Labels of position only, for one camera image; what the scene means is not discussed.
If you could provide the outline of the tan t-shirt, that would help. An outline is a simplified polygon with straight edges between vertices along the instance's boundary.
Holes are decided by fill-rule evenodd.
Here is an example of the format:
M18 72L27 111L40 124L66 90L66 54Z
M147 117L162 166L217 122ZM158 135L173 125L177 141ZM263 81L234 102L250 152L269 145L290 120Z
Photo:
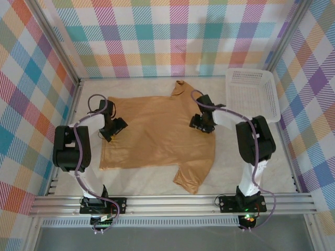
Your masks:
M109 97L128 126L103 141L100 170L177 165L174 183L196 194L215 160L214 133L189 126L200 113L193 87L176 81L170 96Z

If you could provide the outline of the white plastic basket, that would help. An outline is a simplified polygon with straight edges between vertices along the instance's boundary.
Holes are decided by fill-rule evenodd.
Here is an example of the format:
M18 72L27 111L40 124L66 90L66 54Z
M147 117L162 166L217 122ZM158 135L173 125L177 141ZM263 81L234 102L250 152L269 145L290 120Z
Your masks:
M226 106L248 118L263 116L268 123L279 122L281 114L273 74L256 69L227 69Z

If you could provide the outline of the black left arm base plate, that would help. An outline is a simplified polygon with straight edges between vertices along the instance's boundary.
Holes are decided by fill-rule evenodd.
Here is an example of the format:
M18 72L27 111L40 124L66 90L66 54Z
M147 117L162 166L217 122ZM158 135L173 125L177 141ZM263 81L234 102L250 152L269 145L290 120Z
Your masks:
M125 214L126 213L126 203L127 198L126 197L114 197L109 198L110 200L113 200L116 204L119 205L119 213ZM116 214L117 213L117 207L105 200L97 199L97 198L87 198L83 197L80 200L80 214Z

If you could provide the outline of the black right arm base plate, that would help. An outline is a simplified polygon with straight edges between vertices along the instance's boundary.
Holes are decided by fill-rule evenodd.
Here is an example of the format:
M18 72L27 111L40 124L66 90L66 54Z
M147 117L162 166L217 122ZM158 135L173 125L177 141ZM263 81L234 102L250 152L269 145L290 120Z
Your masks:
M221 213L266 212L267 207L262 195L254 196L220 196L219 207Z

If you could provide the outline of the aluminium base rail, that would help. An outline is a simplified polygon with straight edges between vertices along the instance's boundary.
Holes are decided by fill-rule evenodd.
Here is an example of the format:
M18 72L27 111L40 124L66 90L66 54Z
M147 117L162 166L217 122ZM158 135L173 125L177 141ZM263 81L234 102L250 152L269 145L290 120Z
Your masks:
M274 197L264 193L267 211L274 214L314 214L317 212L312 196L308 193L277 193ZM220 215L216 195L126 195L126 209L121 216L210 216ZM96 215L84 212L80 196L36 197L30 211L31 217L71 217Z

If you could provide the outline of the aluminium frame post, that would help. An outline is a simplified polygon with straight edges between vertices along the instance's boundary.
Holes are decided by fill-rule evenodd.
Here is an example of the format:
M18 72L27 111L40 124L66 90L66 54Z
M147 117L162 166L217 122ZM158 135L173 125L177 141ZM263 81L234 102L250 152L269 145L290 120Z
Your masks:
M41 7L38 0L24 1L69 73L70 78L79 85L81 80L87 77L87 71L52 0L43 0L45 8Z
M298 3L294 8L294 12L292 14L289 14L289 22L286 25L284 31L282 32L282 36L280 37L280 40L277 43L277 46L275 47L275 50L273 51L269 62L265 64L265 67L263 68L264 70L270 72L273 72L275 70L280 58L282 57L285 49L290 43L293 35L295 34L299 24L304 18L312 2L313 0L298 0Z

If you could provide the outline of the aluminium frame leg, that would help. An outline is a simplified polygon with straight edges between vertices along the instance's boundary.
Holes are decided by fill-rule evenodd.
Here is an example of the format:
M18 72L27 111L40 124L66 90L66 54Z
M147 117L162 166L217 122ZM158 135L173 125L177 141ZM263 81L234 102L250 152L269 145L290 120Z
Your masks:
M42 226L43 217L33 217L22 251L34 251L38 235Z
M310 236L314 251L325 251L314 214L304 214L308 234Z

